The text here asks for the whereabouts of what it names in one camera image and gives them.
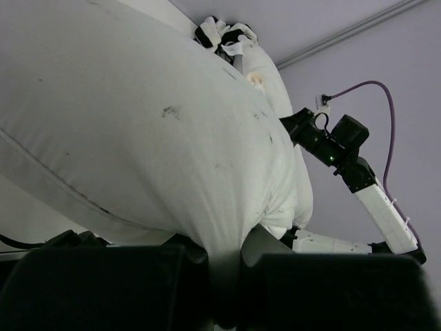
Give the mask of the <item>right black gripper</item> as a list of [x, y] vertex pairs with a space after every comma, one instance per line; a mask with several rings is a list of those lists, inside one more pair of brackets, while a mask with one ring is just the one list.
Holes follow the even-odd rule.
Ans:
[[310, 148], [327, 138], [326, 127], [319, 128], [316, 123], [320, 117], [325, 118], [325, 125], [327, 125], [326, 114], [314, 114], [308, 108], [303, 108], [289, 117], [280, 118], [279, 121], [295, 146]]

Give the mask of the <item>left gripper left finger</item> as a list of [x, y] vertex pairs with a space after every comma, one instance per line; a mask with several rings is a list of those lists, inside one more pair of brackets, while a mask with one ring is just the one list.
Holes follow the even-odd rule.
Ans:
[[2, 330], [212, 330], [207, 254], [163, 245], [26, 254], [1, 289]]

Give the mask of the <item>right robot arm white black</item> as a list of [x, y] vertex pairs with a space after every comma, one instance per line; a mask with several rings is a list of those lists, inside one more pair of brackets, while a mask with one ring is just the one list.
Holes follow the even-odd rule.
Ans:
[[334, 175], [341, 177], [361, 202], [383, 240], [368, 244], [343, 241], [295, 226], [291, 232], [293, 251], [307, 254], [406, 254], [421, 264], [425, 263], [427, 256], [409, 222], [387, 196], [370, 165], [358, 154], [360, 146], [369, 137], [369, 130], [353, 117], [344, 115], [328, 131], [326, 127], [316, 125], [317, 117], [304, 108], [280, 121], [294, 144], [335, 169]]

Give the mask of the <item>grey cream ruffled pillowcase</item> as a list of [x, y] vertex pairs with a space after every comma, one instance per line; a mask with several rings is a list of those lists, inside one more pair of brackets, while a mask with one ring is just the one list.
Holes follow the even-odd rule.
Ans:
[[246, 75], [248, 82], [257, 90], [265, 93], [265, 82], [264, 79], [257, 72], [249, 72]]

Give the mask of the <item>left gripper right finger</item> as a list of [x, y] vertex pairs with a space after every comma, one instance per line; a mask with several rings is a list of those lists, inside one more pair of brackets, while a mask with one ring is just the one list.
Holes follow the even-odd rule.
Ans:
[[420, 264], [393, 254], [298, 254], [261, 226], [241, 248], [241, 330], [439, 330]]

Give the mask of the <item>right aluminium frame post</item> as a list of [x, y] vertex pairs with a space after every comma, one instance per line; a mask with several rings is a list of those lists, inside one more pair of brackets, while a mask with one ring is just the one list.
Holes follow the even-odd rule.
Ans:
[[310, 56], [318, 54], [323, 50], [326, 50], [332, 46], [335, 46], [345, 40], [348, 40], [358, 34], [361, 34], [365, 31], [368, 31], [371, 28], [376, 27], [377, 25], [384, 23], [394, 17], [397, 17], [401, 14], [404, 14], [418, 6], [421, 6], [423, 3], [427, 3], [425, 0], [406, 0], [399, 1], [388, 8], [381, 10], [351, 26], [348, 26], [342, 30], [339, 30], [328, 37], [325, 37], [316, 43], [313, 43], [303, 49], [300, 49], [288, 57], [280, 60], [276, 67], [278, 70], [282, 70], [288, 68], [289, 66], [294, 65], [306, 59]]

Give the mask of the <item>bare white pillow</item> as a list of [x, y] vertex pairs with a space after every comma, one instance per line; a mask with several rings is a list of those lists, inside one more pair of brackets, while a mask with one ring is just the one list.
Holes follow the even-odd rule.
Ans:
[[258, 45], [245, 43], [242, 59], [243, 75], [257, 72], [265, 82], [265, 93], [268, 104], [281, 117], [293, 114], [291, 101], [285, 84], [271, 57]]

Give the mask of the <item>black white striped cloth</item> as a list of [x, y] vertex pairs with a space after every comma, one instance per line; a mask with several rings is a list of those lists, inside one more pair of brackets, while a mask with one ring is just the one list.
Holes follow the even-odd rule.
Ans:
[[252, 45], [258, 44], [258, 37], [247, 24], [231, 26], [214, 16], [206, 18], [194, 32], [194, 40], [199, 45], [230, 65], [244, 55], [246, 39]]

